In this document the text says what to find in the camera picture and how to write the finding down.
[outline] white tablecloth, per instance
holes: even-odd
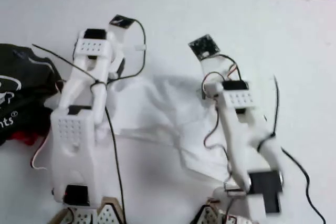
[[[0,0],[0,42],[36,43],[70,58],[78,31],[106,28],[115,14],[137,18],[146,28],[149,60],[144,74],[157,55],[194,59],[187,44],[204,34],[211,34],[247,75],[256,69],[259,76],[275,73],[281,95],[278,139],[310,174],[312,201],[332,222],[336,1]],[[134,33],[127,40],[139,36]],[[70,66],[52,60],[62,76],[69,76]],[[140,63],[127,65],[126,71]],[[3,223],[46,223],[61,208],[53,201],[48,174],[29,167],[34,148],[16,142],[0,148]],[[188,223],[220,186],[183,169],[176,149],[126,138],[118,139],[118,149],[128,223]],[[303,175],[290,161],[287,169],[292,176],[278,220],[321,223],[305,198]],[[111,187],[119,195],[117,183],[112,181]]]

